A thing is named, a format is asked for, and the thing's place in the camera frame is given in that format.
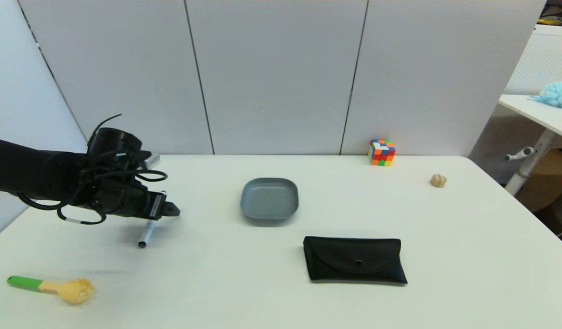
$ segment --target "marker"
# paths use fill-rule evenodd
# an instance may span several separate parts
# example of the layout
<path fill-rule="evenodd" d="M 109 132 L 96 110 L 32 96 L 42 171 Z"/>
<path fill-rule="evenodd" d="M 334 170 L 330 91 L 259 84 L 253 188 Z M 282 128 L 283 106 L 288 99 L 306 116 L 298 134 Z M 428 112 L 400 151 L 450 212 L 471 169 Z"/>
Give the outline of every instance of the marker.
<path fill-rule="evenodd" d="M 153 220 L 149 220 L 149 222 L 147 222 L 147 226 L 145 226 L 145 229 L 143 230 L 143 233 L 141 233 L 141 237 L 139 238 L 139 248 L 145 248 L 147 246 L 147 244 L 149 243 L 149 238 L 151 237 L 151 233 L 153 233 L 153 229 L 155 228 L 156 224 L 157 221 Z"/>

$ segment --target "white wall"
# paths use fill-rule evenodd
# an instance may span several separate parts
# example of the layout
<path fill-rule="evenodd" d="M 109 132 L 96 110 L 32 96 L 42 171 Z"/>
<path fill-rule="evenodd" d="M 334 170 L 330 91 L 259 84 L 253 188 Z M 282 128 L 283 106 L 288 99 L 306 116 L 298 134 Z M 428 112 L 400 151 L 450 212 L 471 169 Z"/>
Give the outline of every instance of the white wall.
<path fill-rule="evenodd" d="M 103 119 L 162 154 L 212 154 L 183 0 L 20 0 L 83 131 Z"/>
<path fill-rule="evenodd" d="M 35 149 L 85 151 L 85 139 L 15 0 L 0 0 L 0 139 Z M 0 192 L 0 232 L 25 208 Z"/>
<path fill-rule="evenodd" d="M 467 156 L 545 0 L 370 0 L 342 154 Z"/>
<path fill-rule="evenodd" d="M 366 0 L 187 0 L 216 154 L 339 154 Z"/>

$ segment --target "gray plate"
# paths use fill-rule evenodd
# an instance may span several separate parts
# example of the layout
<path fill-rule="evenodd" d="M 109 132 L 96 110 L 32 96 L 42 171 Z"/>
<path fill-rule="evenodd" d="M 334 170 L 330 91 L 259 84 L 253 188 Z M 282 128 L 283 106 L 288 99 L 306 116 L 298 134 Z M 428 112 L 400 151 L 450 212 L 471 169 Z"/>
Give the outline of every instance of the gray plate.
<path fill-rule="evenodd" d="M 297 186 L 289 179 L 253 179 L 242 191 L 241 209 L 249 218 L 283 221 L 289 219 L 298 207 Z"/>

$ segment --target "colorful cube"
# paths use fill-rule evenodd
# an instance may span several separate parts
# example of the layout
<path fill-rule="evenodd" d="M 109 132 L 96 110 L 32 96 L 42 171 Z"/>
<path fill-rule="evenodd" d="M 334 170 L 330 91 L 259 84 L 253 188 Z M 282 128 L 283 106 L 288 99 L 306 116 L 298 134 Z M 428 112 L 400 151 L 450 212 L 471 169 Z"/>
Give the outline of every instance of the colorful cube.
<path fill-rule="evenodd" d="M 368 158 L 373 166 L 392 166 L 396 148 L 389 139 L 370 140 Z"/>

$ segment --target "black cable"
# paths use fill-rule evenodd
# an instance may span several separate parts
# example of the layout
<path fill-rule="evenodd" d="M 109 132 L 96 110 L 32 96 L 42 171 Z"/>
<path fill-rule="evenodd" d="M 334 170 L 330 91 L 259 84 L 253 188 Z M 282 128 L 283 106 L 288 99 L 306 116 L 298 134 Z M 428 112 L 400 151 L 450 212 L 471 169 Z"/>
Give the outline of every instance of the black cable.
<path fill-rule="evenodd" d="M 76 198 L 76 196 L 78 196 L 78 193 L 80 191 L 82 191 L 82 188 L 84 187 L 84 185 L 79 185 L 72 194 L 70 194 L 70 196 L 66 199 L 66 200 L 62 200 L 60 203 L 58 204 L 54 204 L 52 206 L 48 206 L 46 204 L 40 204 L 37 203 L 33 200 L 31 200 L 25 193 L 21 193 L 18 192 L 16 195 L 19 197 L 20 200 L 22 200 L 22 202 L 24 202 L 27 206 L 31 206 L 33 208 L 38 208 L 40 210 L 58 210 L 61 208 L 64 208 L 65 206 L 67 206 L 68 204 L 70 204 L 72 201 L 74 201 L 74 199 Z"/>
<path fill-rule="evenodd" d="M 142 176 L 141 174 L 152 174 L 152 175 L 161 175 L 160 178 L 147 178 Z M 137 175 L 140 179 L 144 181 L 162 181 L 168 178 L 168 175 L 162 171 L 158 170 L 147 170 L 147 169 L 140 169 L 140 170 L 126 170 L 126 171 L 113 171 L 111 173 L 105 173 L 101 175 L 96 175 L 95 179 L 100 179 L 103 177 L 109 176 L 123 176 L 123 175 Z"/>
<path fill-rule="evenodd" d="M 113 150 L 113 151 L 108 151 L 108 152 L 104 152 L 103 154 L 99 154 L 93 158 L 90 158 L 89 160 L 92 163 L 97 163 L 101 160 L 105 160 L 106 158 L 111 158 L 111 156 L 118 156 L 119 154 L 132 154 L 132 150 L 128 150 L 128 149 L 120 149 L 120 150 Z"/>
<path fill-rule="evenodd" d="M 97 221 L 97 222 L 80 221 L 81 224 L 84 224 L 84 225 L 97 225 L 97 224 L 102 223 L 102 222 L 104 222 L 104 221 L 106 220 L 106 214 L 101 210 L 101 208 L 95 209 L 93 206 L 91 206 L 91 208 L 92 208 L 94 211 L 96 211 L 97 214 L 100 215 L 100 220 Z M 64 221 L 65 221 L 66 219 L 68 219 L 68 217 L 66 217 L 66 216 L 63 214 L 61 208 L 58 209 L 56 212 L 58 213 L 58 217 L 59 217 L 60 219 L 62 219 L 62 220 L 64 220 Z"/>
<path fill-rule="evenodd" d="M 108 119 L 106 119 L 106 120 L 100 122 L 99 125 L 96 126 L 96 128 L 93 130 L 92 135 L 90 136 L 90 138 L 89 138 L 89 140 L 88 140 L 88 144 L 86 144 L 86 146 L 87 146 L 87 151 L 86 151 L 86 153 L 87 153 L 87 154 L 90 154 L 90 146 L 92 145 L 92 141 L 94 140 L 94 137 L 95 137 L 96 132 L 98 131 L 98 129 L 99 129 L 102 125 L 104 125 L 104 123 L 106 123 L 106 122 L 108 122 L 108 121 L 110 121 L 110 120 L 112 120 L 112 119 L 114 119 L 114 118 L 116 118 L 116 117 L 120 117 L 121 115 L 122 115 L 122 114 L 117 114 L 117 115 L 115 115 L 114 117 L 110 117 L 110 118 L 108 118 Z"/>

